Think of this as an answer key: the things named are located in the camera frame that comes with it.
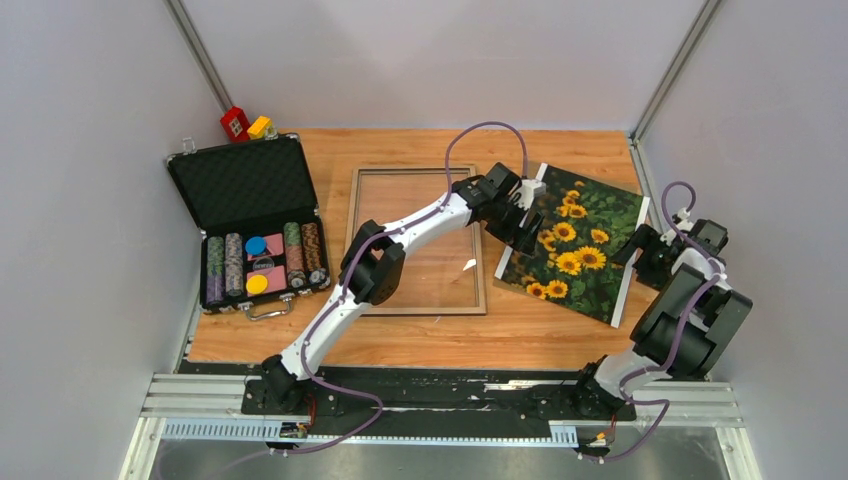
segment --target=wooden tabletop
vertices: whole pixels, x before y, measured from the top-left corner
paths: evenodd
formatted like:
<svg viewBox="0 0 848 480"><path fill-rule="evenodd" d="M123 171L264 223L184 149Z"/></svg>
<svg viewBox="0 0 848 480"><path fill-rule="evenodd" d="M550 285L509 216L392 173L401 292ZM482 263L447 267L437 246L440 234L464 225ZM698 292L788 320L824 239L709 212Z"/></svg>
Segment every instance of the wooden tabletop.
<svg viewBox="0 0 848 480"><path fill-rule="evenodd" d="M345 250L353 169L367 165L443 165L455 130L295 129L302 138L327 235L334 275ZM621 132L523 132L531 162L547 162L638 191L627 141ZM502 130L473 132L454 148L452 162L485 174L501 161L520 170L521 149ZM435 198L421 199L425 206ZM328 365L454 368L579 369L629 346L635 322L655 292L633 282L621 327L612 328L563 307L494 285L504 246L483 233L488 297L485 316L363 317L325 359ZM189 359L258 363L279 353L309 324L327 292L298 298L293 313L250 322L244 314L202 315ZM258 313L281 308L260 306Z"/></svg>

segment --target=sunflower picture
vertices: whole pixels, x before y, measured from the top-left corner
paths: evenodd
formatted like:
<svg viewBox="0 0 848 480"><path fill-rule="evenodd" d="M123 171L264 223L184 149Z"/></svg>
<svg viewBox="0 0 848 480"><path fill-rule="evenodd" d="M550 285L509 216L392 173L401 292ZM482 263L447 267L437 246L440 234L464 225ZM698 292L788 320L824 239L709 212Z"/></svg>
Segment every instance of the sunflower picture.
<svg viewBox="0 0 848 480"><path fill-rule="evenodd" d="M622 301L626 270L610 259L644 221L646 199L551 166L542 181L548 193L534 204L544 215L535 253L511 253L498 278L528 295L618 326L613 312Z"/></svg>

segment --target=red block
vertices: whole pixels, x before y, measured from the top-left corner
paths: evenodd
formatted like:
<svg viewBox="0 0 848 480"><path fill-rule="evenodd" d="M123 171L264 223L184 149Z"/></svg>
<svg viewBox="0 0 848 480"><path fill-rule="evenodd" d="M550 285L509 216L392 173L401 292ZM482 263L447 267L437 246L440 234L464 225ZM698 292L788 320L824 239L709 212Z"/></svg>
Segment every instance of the red block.
<svg viewBox="0 0 848 480"><path fill-rule="evenodd" d="M250 122L247 121L247 115L244 110L233 107L221 117L221 126L230 137L233 143L246 142L250 140L250 135L247 134L247 129L250 128Z"/></svg>

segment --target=blue cap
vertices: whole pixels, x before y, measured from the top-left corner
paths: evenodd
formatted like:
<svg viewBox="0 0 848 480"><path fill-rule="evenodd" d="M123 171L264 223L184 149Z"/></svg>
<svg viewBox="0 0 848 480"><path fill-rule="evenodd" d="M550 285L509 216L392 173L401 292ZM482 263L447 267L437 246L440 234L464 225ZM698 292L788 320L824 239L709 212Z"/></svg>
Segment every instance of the blue cap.
<svg viewBox="0 0 848 480"><path fill-rule="evenodd" d="M244 244L244 249L250 255L262 255L262 252L265 251L265 247L267 243L265 239L262 237L251 237L247 243Z"/></svg>

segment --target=white wall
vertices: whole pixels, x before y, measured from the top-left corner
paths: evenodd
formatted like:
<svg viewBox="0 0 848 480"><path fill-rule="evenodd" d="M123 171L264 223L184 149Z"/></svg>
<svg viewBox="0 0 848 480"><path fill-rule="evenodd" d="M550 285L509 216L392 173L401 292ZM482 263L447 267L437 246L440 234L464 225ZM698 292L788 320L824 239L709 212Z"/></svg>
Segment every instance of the white wall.
<svg viewBox="0 0 848 480"><path fill-rule="evenodd" d="M702 0L185 0L278 125L631 129Z"/></svg>
<svg viewBox="0 0 848 480"><path fill-rule="evenodd" d="M0 478L115 478L199 263L162 159L220 111L160 1L1 8Z"/></svg>
<svg viewBox="0 0 848 480"><path fill-rule="evenodd" d="M729 0L649 133L661 186L730 230L754 310L715 369L764 478L844 478L848 3Z"/></svg>

